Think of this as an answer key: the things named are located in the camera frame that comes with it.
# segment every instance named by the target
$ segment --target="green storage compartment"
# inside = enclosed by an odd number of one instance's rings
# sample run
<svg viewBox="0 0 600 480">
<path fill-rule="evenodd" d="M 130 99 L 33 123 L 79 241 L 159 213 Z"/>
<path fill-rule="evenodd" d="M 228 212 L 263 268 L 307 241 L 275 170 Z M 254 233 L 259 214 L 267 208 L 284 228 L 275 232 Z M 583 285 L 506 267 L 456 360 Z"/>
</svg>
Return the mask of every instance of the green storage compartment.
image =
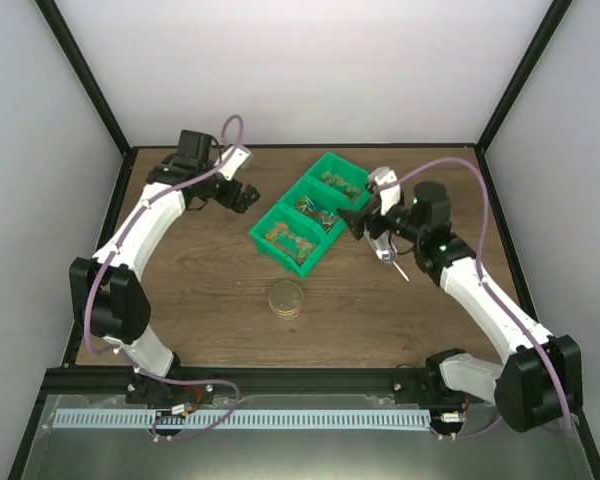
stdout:
<svg viewBox="0 0 600 480">
<path fill-rule="evenodd" d="M 331 245 L 345 229 L 346 224 L 337 213 L 338 208 L 351 208 L 349 199 L 314 180 L 304 176 L 278 201 L 282 205 L 300 212 L 322 228 Z"/>
<path fill-rule="evenodd" d="M 249 231 L 258 251 L 306 277 L 346 228 L 336 210 L 360 210 L 371 198 L 368 173 L 325 153 Z"/>
<path fill-rule="evenodd" d="M 267 237 L 276 232 L 275 239 Z M 287 270 L 306 277 L 318 260 L 325 254 L 327 235 L 317 223 L 286 205 L 276 204 L 253 227 L 249 234 L 255 239 L 260 253 L 266 253 L 279 261 Z M 303 248 L 300 240 L 310 242 L 314 248 Z"/>
<path fill-rule="evenodd" d="M 325 153 L 306 175 L 347 196 L 351 209 L 360 210 L 371 197 L 366 190 L 369 172 L 335 153 Z"/>
</svg>

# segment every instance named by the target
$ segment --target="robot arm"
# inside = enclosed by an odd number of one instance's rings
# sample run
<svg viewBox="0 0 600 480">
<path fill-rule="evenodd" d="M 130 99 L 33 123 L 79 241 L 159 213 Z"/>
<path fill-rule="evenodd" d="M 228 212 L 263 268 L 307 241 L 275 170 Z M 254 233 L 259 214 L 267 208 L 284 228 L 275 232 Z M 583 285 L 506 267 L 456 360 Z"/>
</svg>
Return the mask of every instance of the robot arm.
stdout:
<svg viewBox="0 0 600 480">
<path fill-rule="evenodd" d="M 138 203 L 116 234 L 91 259 L 74 260 L 69 271 L 74 318 L 82 324 L 96 272 L 113 257 L 102 284 L 97 286 L 91 332 L 114 345 L 114 351 L 123 350 L 134 364 L 161 377 L 170 375 L 179 361 L 149 326 L 151 307 L 140 286 L 140 278 L 151 254 L 194 198 L 205 204 L 213 199 L 243 213 L 260 197 L 251 185 L 243 191 L 242 184 L 233 179 L 251 152 L 238 147 L 232 154 L 223 153 L 212 164 L 209 160 L 211 141 L 209 135 L 183 130 L 178 151 L 149 174 Z M 199 177 L 223 162 L 222 168 L 206 180 L 169 191 L 152 201 L 174 185 Z"/>
<path fill-rule="evenodd" d="M 555 388 L 532 342 L 484 288 L 511 310 L 546 351 L 560 377 L 571 411 L 582 406 L 580 350 L 569 337 L 555 338 L 526 315 L 483 269 L 478 275 L 475 252 L 451 230 L 451 203 L 443 185 L 422 182 L 414 188 L 410 208 L 404 205 L 395 173 L 382 167 L 369 175 L 374 193 L 361 212 L 338 213 L 356 239 L 365 237 L 381 260 L 395 251 L 391 235 L 414 244 L 419 269 L 452 296 L 480 326 L 496 348 L 502 364 L 475 359 L 452 349 L 427 359 L 434 389 L 470 393 L 498 408 L 504 420 L 520 432 L 561 416 Z"/>
</svg>

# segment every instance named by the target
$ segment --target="wooden table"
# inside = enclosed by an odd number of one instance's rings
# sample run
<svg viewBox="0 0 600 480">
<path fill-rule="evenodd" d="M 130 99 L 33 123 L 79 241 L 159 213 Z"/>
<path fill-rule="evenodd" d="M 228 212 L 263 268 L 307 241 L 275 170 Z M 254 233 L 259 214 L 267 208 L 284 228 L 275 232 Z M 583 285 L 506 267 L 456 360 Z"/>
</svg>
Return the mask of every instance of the wooden table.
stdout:
<svg viewBox="0 0 600 480">
<path fill-rule="evenodd" d="M 398 175 L 443 156 L 475 162 L 471 149 L 344 148 L 334 153 L 371 171 L 389 165 Z M 119 224 L 138 200 L 147 173 L 171 150 L 139 152 Z M 490 342 L 464 310 L 428 276 L 412 256 L 400 257 L 407 283 L 395 268 L 375 258 L 364 240 L 345 231 L 307 278 L 283 270 L 257 252 L 249 229 L 325 152 L 321 148 L 259 148 L 247 170 L 238 172 L 261 199 L 243 214 L 210 202 L 186 212 L 160 242 L 142 278 L 151 302 L 151 326 L 184 365 L 392 367 L 421 365 L 436 352 L 459 347 L 497 361 Z M 471 172 L 459 165 L 429 170 L 405 186 L 435 179 L 452 200 L 454 230 L 477 246 L 482 199 Z M 399 248 L 406 247 L 401 242 Z M 484 263 L 512 297 L 515 290 L 493 219 Z M 267 292 L 281 279 L 296 281 L 305 294 L 302 315 L 279 320 Z M 110 354 L 80 364 L 113 364 Z"/>
</svg>

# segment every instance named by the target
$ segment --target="wire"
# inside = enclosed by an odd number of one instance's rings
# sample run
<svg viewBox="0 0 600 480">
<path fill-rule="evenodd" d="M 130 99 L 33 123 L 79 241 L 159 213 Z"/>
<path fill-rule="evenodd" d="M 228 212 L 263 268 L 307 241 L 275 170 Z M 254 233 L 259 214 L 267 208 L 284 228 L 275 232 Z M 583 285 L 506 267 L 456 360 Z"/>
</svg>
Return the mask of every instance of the wire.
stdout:
<svg viewBox="0 0 600 480">
<path fill-rule="evenodd" d="M 229 407 L 229 409 L 218 420 L 213 422 L 211 425 L 204 427 L 202 430 L 198 430 L 197 432 L 178 434 L 178 435 L 172 437 L 172 440 L 185 440 L 187 438 L 199 437 L 201 435 L 205 435 L 205 434 L 211 432 L 214 428 L 216 428 L 218 425 L 222 424 L 227 418 L 229 418 L 233 414 L 233 412 L 236 411 L 236 409 L 238 408 L 238 405 L 240 404 L 240 389 L 238 388 L 238 386 L 235 383 L 229 382 L 228 380 L 216 380 L 216 379 L 213 379 L 213 380 L 173 380 L 171 378 L 165 378 L 165 377 L 160 377 L 158 375 L 154 375 L 151 372 L 148 372 L 143 368 L 136 368 L 134 371 L 136 371 L 136 373 L 139 373 L 140 375 L 144 375 L 145 377 L 152 378 L 153 380 L 157 380 L 158 382 L 168 383 L 170 385 L 178 385 L 178 386 L 182 386 L 182 387 L 222 385 L 225 387 L 230 387 L 235 392 L 235 397 L 236 397 L 235 403 L 233 405 L 231 405 Z M 156 427 L 157 427 L 158 423 L 160 423 L 160 421 L 157 420 L 151 426 L 151 433 L 154 435 L 154 438 L 156 438 L 156 435 L 157 435 Z"/>
<path fill-rule="evenodd" d="M 471 170 L 471 172 L 473 172 L 473 174 L 475 175 L 475 177 L 478 180 L 478 183 L 480 184 L 480 187 L 482 190 L 483 209 L 482 209 L 482 228 L 480 231 L 480 239 L 478 240 L 478 249 L 476 251 L 476 270 L 478 272 L 478 279 L 480 280 L 480 284 L 482 285 L 484 290 L 487 292 L 487 294 L 509 316 L 509 318 L 511 318 L 513 323 L 515 323 L 516 326 L 522 331 L 524 336 L 529 339 L 529 341 L 531 342 L 531 345 L 533 345 L 533 348 L 536 350 L 536 352 L 538 352 L 538 356 L 540 357 L 540 359 L 542 360 L 542 363 L 544 364 L 545 368 L 547 369 L 547 373 L 549 374 L 549 377 L 551 378 L 551 382 L 553 383 L 553 386 L 556 389 L 556 393 L 558 395 L 558 402 L 560 403 L 560 409 L 562 410 L 562 416 L 564 417 L 564 421 L 565 421 L 564 430 L 565 430 L 565 432 L 568 432 L 572 426 L 571 425 L 571 413 L 569 412 L 569 403 L 567 401 L 567 396 L 564 392 L 564 389 L 562 388 L 562 383 L 560 382 L 560 377 L 558 377 L 558 372 L 556 372 L 556 369 L 554 368 L 553 364 L 551 363 L 549 356 L 544 351 L 542 346 L 538 343 L 538 341 L 533 337 L 533 335 L 527 329 L 527 327 L 525 327 L 524 324 L 520 321 L 520 319 L 516 316 L 516 314 L 513 313 L 509 307 L 507 307 L 507 305 L 500 299 L 500 297 L 498 297 L 498 295 L 491 289 L 489 284 L 487 282 L 483 281 L 484 270 L 482 267 L 482 252 L 484 250 L 484 241 L 487 236 L 487 222 L 489 220 L 489 195 L 487 193 L 487 186 L 484 183 L 484 179 L 482 178 L 480 171 L 473 164 L 471 164 L 470 162 L 468 162 L 462 158 L 444 157 L 444 158 L 439 158 L 437 160 L 433 160 L 431 162 L 425 163 L 424 165 L 421 165 L 420 167 L 418 167 L 418 168 L 412 170 L 411 172 L 407 173 L 406 175 L 400 177 L 397 181 L 381 186 L 379 188 L 379 190 L 385 190 L 387 188 L 391 188 L 391 187 L 395 187 L 396 185 L 400 185 L 401 183 L 404 183 L 407 180 L 415 177 L 419 173 L 421 173 L 425 170 L 428 170 L 432 167 L 437 167 L 438 165 L 441 165 L 444 163 L 459 163 L 460 165 L 467 167 L 469 170 Z"/>
<path fill-rule="evenodd" d="M 140 208 L 138 208 L 138 210 L 136 210 L 136 212 L 133 214 L 133 216 L 127 222 L 125 222 L 124 228 L 122 229 L 122 231 L 120 232 L 120 235 L 118 236 L 118 239 L 114 243 L 115 247 L 117 248 L 117 252 L 116 251 L 110 252 L 109 255 L 107 256 L 107 258 L 104 260 L 104 262 L 102 262 L 100 269 L 98 270 L 95 278 L 93 279 L 93 283 L 91 284 L 91 288 L 89 289 L 89 294 L 87 295 L 87 303 L 86 303 L 85 309 L 84 309 L 83 336 L 84 336 L 85 344 L 87 346 L 87 350 L 89 351 L 89 353 L 91 353 L 93 355 L 100 355 L 103 352 L 106 352 L 106 351 L 109 351 L 109 350 L 112 350 L 113 348 L 115 348 L 114 345 L 109 345 L 109 346 L 107 346 L 105 348 L 101 348 L 101 349 L 94 348 L 93 339 L 91 337 L 91 316 L 93 313 L 94 302 L 95 302 L 96 294 L 98 293 L 98 288 L 100 287 L 100 283 L 102 283 L 102 279 L 104 278 L 104 275 L 105 275 L 107 269 L 111 265 L 111 262 L 113 261 L 116 254 L 120 251 L 122 244 L 127 239 L 129 234 L 131 233 L 131 230 L 133 229 L 134 225 L 136 223 L 138 223 L 138 220 L 140 219 L 140 217 L 147 210 L 149 210 L 151 205 L 153 205 L 155 202 L 160 200 L 162 197 L 164 197 L 172 192 L 180 191 L 183 188 L 190 187 L 191 185 L 195 185 L 196 183 L 206 180 L 207 178 L 214 175 L 216 172 L 218 172 L 222 167 L 224 167 L 227 164 L 227 162 L 231 159 L 233 154 L 236 152 L 236 150 L 242 143 L 242 138 L 244 135 L 244 121 L 242 120 L 242 117 L 237 114 L 231 115 L 229 118 L 227 118 L 227 120 L 224 122 L 224 125 L 222 126 L 222 132 L 220 134 L 220 138 L 222 139 L 222 142 L 226 145 L 226 143 L 227 143 L 227 139 L 226 139 L 227 128 L 229 127 L 231 122 L 233 122 L 233 120 L 238 121 L 238 138 L 234 142 L 232 149 L 229 151 L 229 154 L 227 155 L 227 158 L 224 161 L 220 162 L 218 165 L 213 167 L 208 172 L 203 173 L 202 175 L 199 175 L 195 178 L 189 179 L 185 182 L 181 182 L 177 185 L 166 188 L 166 189 L 162 190 L 161 192 L 158 192 L 156 195 L 154 195 L 153 197 L 151 197 L 148 200 L 148 202 L 147 202 L 148 207 L 146 205 L 142 205 Z"/>
<path fill-rule="evenodd" d="M 224 151 L 222 150 L 222 145 L 220 145 L 220 142 L 218 142 L 218 139 L 216 137 L 211 137 L 213 139 L 213 143 L 215 143 L 216 149 L 218 150 L 218 160 L 222 158 L 222 154 L 224 153 Z"/>
<path fill-rule="evenodd" d="M 389 232 L 389 245 L 393 245 L 392 240 L 393 240 L 393 232 Z M 414 246 L 411 245 L 409 248 L 407 248 L 406 250 L 404 250 L 402 252 L 399 252 L 398 249 L 396 248 L 396 254 L 397 255 L 406 255 L 408 253 L 411 253 L 411 252 L 413 252 L 413 247 Z"/>
<path fill-rule="evenodd" d="M 193 410 L 192 410 L 192 412 L 195 412 L 198 409 L 198 407 L 200 406 L 200 402 L 202 401 L 202 392 L 195 385 L 189 385 L 184 388 L 185 388 L 185 390 L 193 390 L 196 394 L 196 404 L 193 406 Z"/>
<path fill-rule="evenodd" d="M 481 428 L 477 432 L 468 433 L 467 435 L 456 435 L 455 437 L 452 437 L 452 438 L 454 440 L 469 440 L 472 438 L 480 437 L 480 436 L 484 435 L 485 433 L 489 433 L 491 430 L 496 428 L 500 424 L 501 421 L 502 421 L 502 417 L 500 415 L 498 415 L 493 422 L 491 422 L 486 427 Z M 442 435 L 441 433 L 438 433 L 433 427 L 429 427 L 429 431 L 438 438 L 444 437 L 444 435 Z"/>
</svg>

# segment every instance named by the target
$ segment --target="white enclosure wall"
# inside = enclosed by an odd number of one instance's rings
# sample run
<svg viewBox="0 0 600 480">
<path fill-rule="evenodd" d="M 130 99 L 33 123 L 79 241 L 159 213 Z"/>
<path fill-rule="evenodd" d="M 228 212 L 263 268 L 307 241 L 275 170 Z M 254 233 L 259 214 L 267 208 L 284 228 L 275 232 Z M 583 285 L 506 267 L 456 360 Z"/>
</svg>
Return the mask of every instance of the white enclosure wall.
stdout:
<svg viewBox="0 0 600 480">
<path fill-rule="evenodd" d="M 73 322 L 120 154 L 35 3 L 0 1 L 0 479 Z"/>
<path fill-rule="evenodd" d="M 57 3 L 131 145 L 174 145 L 475 142 L 551 2 Z"/>
<path fill-rule="evenodd" d="M 573 2 L 487 159 L 540 319 L 582 348 L 600 450 L 600 0 Z"/>
</svg>

